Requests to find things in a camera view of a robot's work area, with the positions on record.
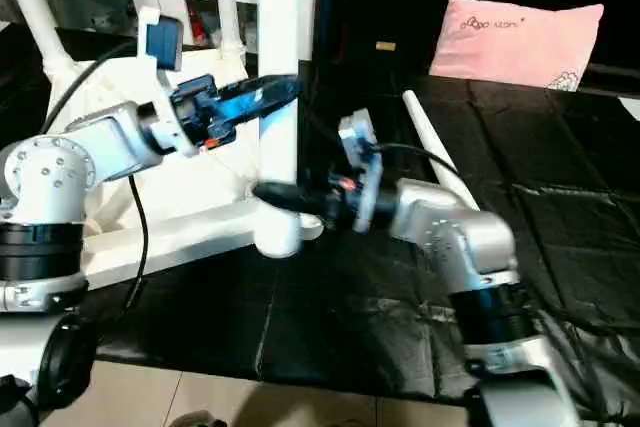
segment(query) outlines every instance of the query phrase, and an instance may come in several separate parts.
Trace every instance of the black tablecloth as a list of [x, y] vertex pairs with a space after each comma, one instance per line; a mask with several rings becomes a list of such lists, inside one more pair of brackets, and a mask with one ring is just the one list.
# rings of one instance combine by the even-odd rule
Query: black tablecloth
[[[65, 40], [72, 52], [101, 50], [83, 35]], [[13, 64], [3, 63], [0, 73], [9, 75]], [[0, 77], [2, 144], [35, 130], [37, 120], [23, 119], [22, 130], [14, 126], [20, 109], [46, 103], [46, 83], [29, 69], [39, 80], [10, 79], [13, 90]], [[356, 109], [369, 109], [380, 141], [417, 144], [400, 98], [414, 89], [477, 201], [513, 228], [527, 282], [579, 319], [632, 324], [640, 318], [634, 165], [640, 127], [617, 99], [393, 70], [308, 64], [302, 70], [301, 110], [317, 117], [300, 116], [302, 175], [344, 163], [332, 133]], [[16, 85], [31, 97], [8, 96]], [[37, 105], [25, 106], [25, 98]], [[419, 159], [385, 158], [384, 182], [432, 175]], [[101, 359], [438, 402], [458, 401], [473, 382], [433, 266], [383, 232], [328, 232], [285, 260], [248, 247], [147, 280], [139, 305], [106, 333]], [[113, 311], [127, 288], [91, 292], [84, 311]], [[593, 366], [607, 411], [637, 420], [637, 337], [596, 336], [544, 320], [583, 412], [597, 397], [588, 381]]]

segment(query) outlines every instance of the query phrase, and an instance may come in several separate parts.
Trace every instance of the white pole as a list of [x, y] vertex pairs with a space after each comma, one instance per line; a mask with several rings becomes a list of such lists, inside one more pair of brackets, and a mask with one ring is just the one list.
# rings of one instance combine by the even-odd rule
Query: white pole
[[[404, 100], [407, 110], [409, 111], [409, 115], [411, 116], [411, 120], [413, 121], [413, 125], [418, 131], [418, 136], [420, 137], [422, 146], [455, 168], [455, 164], [453, 163], [453, 160], [451, 160], [449, 152], [447, 152], [447, 149], [440, 140], [436, 129], [429, 121], [429, 117], [427, 117], [422, 105], [420, 105], [420, 101], [416, 97], [416, 94], [414, 94], [412, 90], [407, 90], [402, 94], [402, 100]], [[433, 161], [430, 162], [433, 167], [433, 171], [436, 173], [438, 182], [440, 182], [441, 185], [457, 194], [470, 208], [475, 210], [480, 209], [471, 195], [471, 192], [469, 192], [467, 185], [462, 180], [440, 164]]]
[[[298, 0], [259, 0], [258, 71], [298, 72]], [[295, 183], [298, 162], [298, 103], [260, 120], [260, 178]], [[260, 204], [254, 241], [269, 257], [287, 257], [300, 247], [300, 216]]]
[[244, 60], [245, 48], [240, 40], [236, 0], [218, 0], [218, 13], [222, 29], [222, 55], [240, 55]]
[[56, 33], [56, 24], [47, 1], [18, 0], [18, 4], [42, 54], [45, 74], [51, 78], [55, 72], [73, 68], [73, 60], [62, 47]]

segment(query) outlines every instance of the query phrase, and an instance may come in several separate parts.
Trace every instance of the robotic arm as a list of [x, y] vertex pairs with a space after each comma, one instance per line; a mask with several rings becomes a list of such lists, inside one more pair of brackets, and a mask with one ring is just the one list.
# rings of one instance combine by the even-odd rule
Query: robotic arm
[[509, 226], [437, 184], [401, 179], [394, 192], [379, 191], [382, 160], [366, 110], [342, 119], [339, 133], [358, 178], [331, 176], [323, 191], [262, 182], [256, 196], [360, 233], [386, 228], [430, 256], [455, 310], [467, 370], [479, 380], [467, 393], [471, 425], [580, 425], [547, 341], [523, 307]]
[[[161, 18], [157, 27], [175, 22]], [[179, 55], [181, 40], [169, 37], [175, 45], [156, 44], [154, 53], [147, 42], [147, 54], [175, 67], [175, 58], [160, 62], [164, 52]], [[228, 144], [238, 124], [299, 93], [293, 75], [223, 88], [205, 75], [152, 103], [125, 102], [0, 152], [0, 426], [37, 425], [89, 384], [96, 333], [73, 312], [88, 289], [80, 270], [86, 194], [174, 151], [191, 156]]]

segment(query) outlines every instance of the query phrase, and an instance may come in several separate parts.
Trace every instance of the floor tile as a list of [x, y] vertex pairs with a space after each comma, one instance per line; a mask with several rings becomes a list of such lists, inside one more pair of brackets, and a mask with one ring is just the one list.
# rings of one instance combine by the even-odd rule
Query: floor tile
[[43, 427], [162, 427], [180, 372], [96, 362], [89, 389]]
[[466, 427], [467, 413], [461, 407], [379, 399], [377, 427]]
[[185, 373], [165, 427], [202, 410], [230, 427], [375, 426], [372, 397]]

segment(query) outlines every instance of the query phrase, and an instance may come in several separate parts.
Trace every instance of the black cable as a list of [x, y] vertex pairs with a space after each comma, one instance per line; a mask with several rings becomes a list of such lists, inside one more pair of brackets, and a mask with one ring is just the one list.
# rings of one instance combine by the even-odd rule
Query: black cable
[[136, 277], [129, 287], [129, 291], [125, 297], [122, 310], [117, 316], [117, 320], [124, 317], [129, 309], [131, 309], [131, 307], [133, 307], [140, 298], [140, 294], [144, 287], [144, 268], [147, 265], [147, 254], [149, 253], [149, 226], [147, 225], [147, 216], [144, 213], [144, 207], [140, 200], [140, 193], [138, 192], [138, 187], [133, 175], [129, 176], [129, 186], [131, 187], [131, 194], [133, 195], [133, 200], [136, 204], [136, 209], [138, 209], [138, 215], [140, 216], [140, 225], [142, 227], [142, 254], [140, 255], [138, 272], [136, 272]]
[[42, 124], [42, 128], [40, 129], [39, 134], [46, 134], [49, 131], [49, 129], [53, 125], [53, 122], [56, 120], [56, 118], [58, 117], [58, 115], [60, 114], [64, 106], [67, 104], [67, 102], [69, 102], [69, 99], [73, 96], [73, 94], [75, 94], [75, 92], [78, 90], [80, 85], [82, 85], [82, 83], [86, 81], [89, 78], [89, 76], [98, 69], [98, 67], [104, 64], [107, 60], [112, 59], [118, 56], [119, 54], [122, 54], [123, 52], [127, 51], [133, 45], [135, 45], [136, 42], [137, 42], [136, 39], [131, 39], [131, 40], [127, 40], [126, 42], [123, 42], [122, 44], [102, 54], [100, 57], [94, 60], [93, 63], [89, 65], [89, 67], [83, 70], [80, 73], [80, 75], [78, 75], [78, 77], [71, 83], [71, 85], [67, 88], [67, 90], [65, 90], [62, 96], [58, 99], [58, 101], [56, 102], [56, 105], [54, 105], [54, 107], [51, 109], [51, 112], [45, 119], [44, 124]]
[[436, 164], [441, 165], [442, 167], [447, 169], [449, 172], [451, 172], [453, 175], [458, 177], [462, 182], [464, 182], [462, 177], [460, 177], [460, 173], [456, 170], [455, 167], [453, 167], [450, 163], [448, 163], [446, 160], [442, 159], [441, 157], [438, 157], [433, 152], [423, 149], [422, 147], [416, 147], [415, 145], [408, 145], [408, 144], [398, 144], [394, 142], [376, 144], [373, 146], [374, 152], [384, 153], [384, 152], [389, 152], [391, 150], [404, 150], [405, 152], [409, 152], [411, 154], [426, 157], [429, 160], [434, 161]]

